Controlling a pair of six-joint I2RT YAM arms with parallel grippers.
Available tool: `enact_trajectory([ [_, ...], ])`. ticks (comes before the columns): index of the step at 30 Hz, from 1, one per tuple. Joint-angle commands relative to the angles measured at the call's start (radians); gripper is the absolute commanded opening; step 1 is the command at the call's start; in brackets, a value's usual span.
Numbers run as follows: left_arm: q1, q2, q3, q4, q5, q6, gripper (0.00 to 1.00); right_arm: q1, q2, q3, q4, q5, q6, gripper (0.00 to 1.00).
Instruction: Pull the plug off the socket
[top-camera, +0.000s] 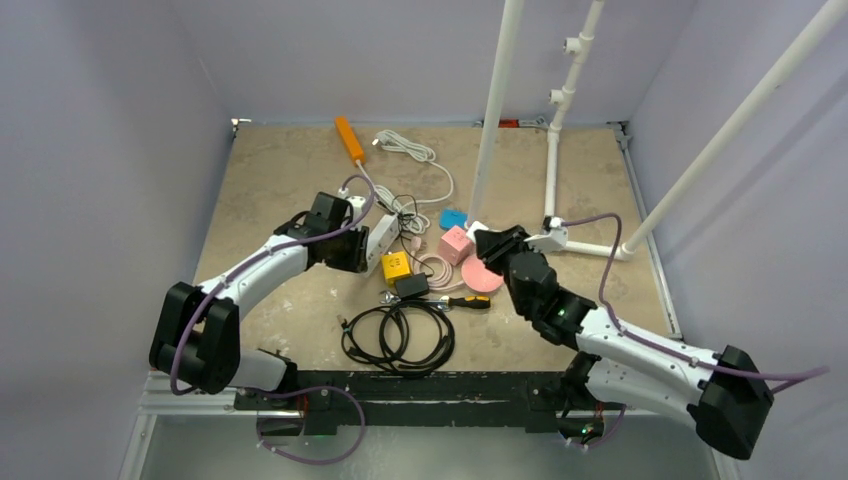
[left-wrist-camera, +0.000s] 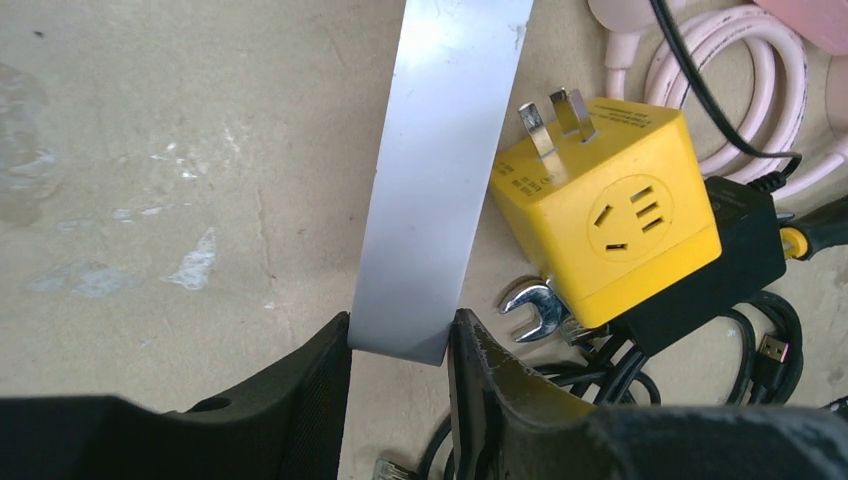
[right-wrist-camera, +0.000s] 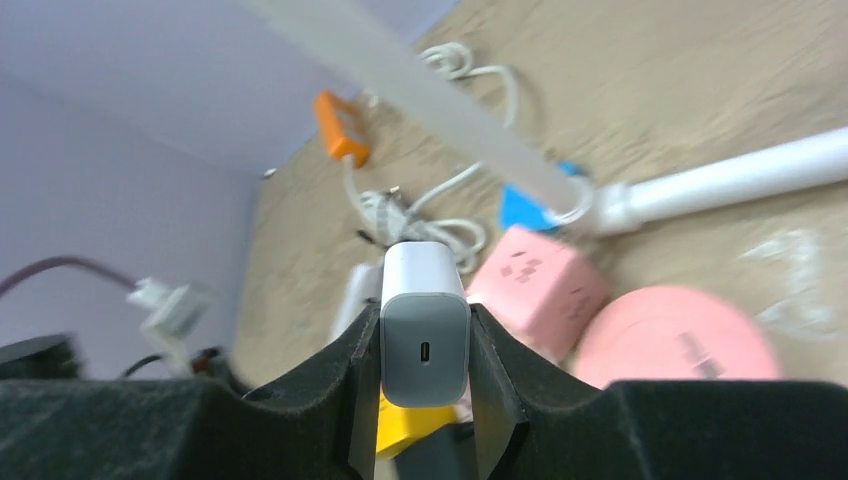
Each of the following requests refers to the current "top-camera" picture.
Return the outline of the white power strip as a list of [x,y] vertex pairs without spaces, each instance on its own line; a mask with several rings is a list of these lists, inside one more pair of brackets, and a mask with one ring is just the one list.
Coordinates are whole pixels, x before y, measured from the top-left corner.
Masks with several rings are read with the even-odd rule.
[[385,214],[370,231],[366,246],[366,259],[371,262],[387,254],[400,234],[399,219],[396,214]]

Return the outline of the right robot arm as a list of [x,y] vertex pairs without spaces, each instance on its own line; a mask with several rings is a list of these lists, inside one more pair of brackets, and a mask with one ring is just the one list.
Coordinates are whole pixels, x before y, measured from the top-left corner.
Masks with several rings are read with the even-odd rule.
[[751,458],[774,395],[747,352],[687,345],[619,319],[561,286],[528,239],[520,226],[473,235],[477,257],[503,278],[516,314],[544,340],[575,351],[561,381],[569,404],[647,410],[693,429],[726,456]]

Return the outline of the black power adapter brick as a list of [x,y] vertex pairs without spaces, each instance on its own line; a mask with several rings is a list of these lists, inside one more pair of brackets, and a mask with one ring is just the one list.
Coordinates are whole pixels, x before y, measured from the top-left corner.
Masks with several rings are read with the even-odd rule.
[[425,273],[416,273],[396,280],[394,289],[401,300],[421,298],[430,293],[430,285]]

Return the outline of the orange power strip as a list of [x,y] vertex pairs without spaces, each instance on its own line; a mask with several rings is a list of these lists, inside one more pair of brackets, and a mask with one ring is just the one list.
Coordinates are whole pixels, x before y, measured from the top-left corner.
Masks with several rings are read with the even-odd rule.
[[365,152],[348,119],[344,116],[337,116],[334,119],[334,126],[348,158],[354,165],[363,165],[365,163]]

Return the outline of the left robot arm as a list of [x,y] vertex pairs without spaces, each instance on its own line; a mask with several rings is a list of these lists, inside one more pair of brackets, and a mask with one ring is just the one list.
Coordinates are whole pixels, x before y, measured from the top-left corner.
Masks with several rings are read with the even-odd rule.
[[292,405],[298,367],[280,353],[245,350],[240,325],[286,281],[316,264],[361,273],[367,267],[370,207],[363,197],[316,195],[311,208],[277,227],[251,256],[198,285],[167,291],[149,351],[152,369],[186,391],[216,394],[227,387],[258,390],[272,408]]

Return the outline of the pink cube power socket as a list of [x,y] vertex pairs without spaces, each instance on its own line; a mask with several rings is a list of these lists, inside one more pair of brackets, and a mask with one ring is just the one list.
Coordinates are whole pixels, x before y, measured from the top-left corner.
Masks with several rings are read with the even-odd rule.
[[437,254],[449,265],[457,266],[474,250],[474,242],[460,226],[453,226],[440,238]]

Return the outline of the yellow cube power socket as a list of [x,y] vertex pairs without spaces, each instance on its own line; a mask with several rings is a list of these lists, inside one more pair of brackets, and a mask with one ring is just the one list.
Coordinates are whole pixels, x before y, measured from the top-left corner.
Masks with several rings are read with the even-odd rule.
[[381,256],[381,268],[385,282],[393,288],[398,280],[413,275],[409,256],[404,251],[390,252]]

